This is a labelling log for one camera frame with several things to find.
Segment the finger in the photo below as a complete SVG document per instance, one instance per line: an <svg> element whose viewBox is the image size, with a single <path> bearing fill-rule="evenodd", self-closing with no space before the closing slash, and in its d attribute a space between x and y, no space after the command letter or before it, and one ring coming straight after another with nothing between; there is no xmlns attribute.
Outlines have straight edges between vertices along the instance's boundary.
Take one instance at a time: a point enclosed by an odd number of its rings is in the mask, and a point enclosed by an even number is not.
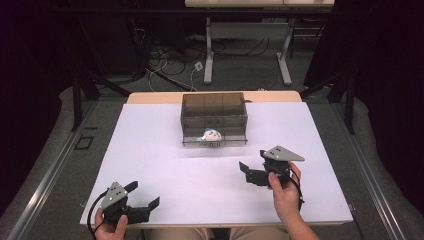
<svg viewBox="0 0 424 240"><path fill-rule="evenodd" d="M272 191L274 191L274 197L284 196L283 188L281 187L280 180L275 173L270 172L268 175L268 181L271 185Z"/></svg>
<svg viewBox="0 0 424 240"><path fill-rule="evenodd" d="M294 164L293 162L289 161L289 167L291 168L291 170L294 172L292 178L296 183L299 183L300 181L300 170L299 168L296 166L296 164Z"/></svg>
<svg viewBox="0 0 424 240"><path fill-rule="evenodd" d="M98 209L96 212L96 216L94 218L94 225L97 227L103 222L103 211L102 209Z"/></svg>
<svg viewBox="0 0 424 240"><path fill-rule="evenodd" d="M128 225L128 217L127 215L123 214L118 221L118 225L116 226L115 234L114 236L117 237L117 239L123 239L125 235L125 231L127 230Z"/></svg>

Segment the clear plastic box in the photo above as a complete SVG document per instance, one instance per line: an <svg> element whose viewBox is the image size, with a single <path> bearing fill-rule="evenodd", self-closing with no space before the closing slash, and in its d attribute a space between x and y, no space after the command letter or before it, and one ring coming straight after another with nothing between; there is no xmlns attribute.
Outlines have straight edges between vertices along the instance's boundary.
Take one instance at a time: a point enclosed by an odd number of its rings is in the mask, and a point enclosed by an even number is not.
<svg viewBox="0 0 424 240"><path fill-rule="evenodd" d="M238 146L247 143L247 111L243 93L184 94L181 109L186 147ZM198 141L205 129L221 133L221 141Z"/></svg>

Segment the human hand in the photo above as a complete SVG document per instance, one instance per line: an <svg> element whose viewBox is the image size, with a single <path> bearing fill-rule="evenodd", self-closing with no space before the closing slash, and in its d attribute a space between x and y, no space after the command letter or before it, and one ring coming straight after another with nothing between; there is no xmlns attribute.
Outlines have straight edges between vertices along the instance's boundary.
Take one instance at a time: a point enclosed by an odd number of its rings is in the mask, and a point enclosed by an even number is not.
<svg viewBox="0 0 424 240"><path fill-rule="evenodd" d="M127 215L122 215L119 218L118 225L116 229L103 219L103 211L101 209L97 210L95 217L95 226L96 226L96 239L97 240L122 240L124 239L125 231L128 225Z"/></svg>
<svg viewBox="0 0 424 240"><path fill-rule="evenodd" d="M292 175L292 179L299 184L300 181L300 170L297 166L288 162L290 168L295 174ZM274 207L277 211L277 215L283 224L294 221L300 218L299 213L299 192L296 186L290 181L284 188L281 186L280 180L277 175L271 172L268 175L268 181L274 192Z"/></svg>

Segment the small figurine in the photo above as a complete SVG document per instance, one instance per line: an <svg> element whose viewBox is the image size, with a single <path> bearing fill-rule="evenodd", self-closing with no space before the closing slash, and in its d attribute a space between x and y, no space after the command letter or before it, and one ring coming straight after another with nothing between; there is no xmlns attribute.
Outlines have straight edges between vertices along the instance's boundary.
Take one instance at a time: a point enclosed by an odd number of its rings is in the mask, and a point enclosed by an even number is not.
<svg viewBox="0 0 424 240"><path fill-rule="evenodd" d="M206 128L203 137L198 137L197 141L199 142L219 142L222 140L221 133L213 128Z"/></svg>

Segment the desk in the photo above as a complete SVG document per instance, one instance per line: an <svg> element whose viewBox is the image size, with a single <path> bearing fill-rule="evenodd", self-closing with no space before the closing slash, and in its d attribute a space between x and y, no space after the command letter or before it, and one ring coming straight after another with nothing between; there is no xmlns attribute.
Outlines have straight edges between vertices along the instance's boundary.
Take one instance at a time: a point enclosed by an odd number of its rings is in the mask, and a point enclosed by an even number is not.
<svg viewBox="0 0 424 240"><path fill-rule="evenodd" d="M194 8L317 8L326 9L334 5L334 0L185 0L186 7ZM284 40L277 53L278 66L285 85L291 85L286 56L294 28L294 19L287 23L212 23L206 18L206 66L204 83L212 82L212 38L267 38Z"/></svg>
<svg viewBox="0 0 424 240"><path fill-rule="evenodd" d="M115 180L123 186L138 181L139 187L129 194L133 207L144 207L161 197L150 221L133 228L281 224L272 192L246 183L238 166L242 161L252 169L263 169L259 150L276 145L306 159L297 164L302 170L305 221L311 225L352 221L312 116L296 92L244 92L245 99L252 101L246 103L248 142L221 148L182 146L182 94L134 93L129 97L81 224L86 224L95 198Z"/></svg>

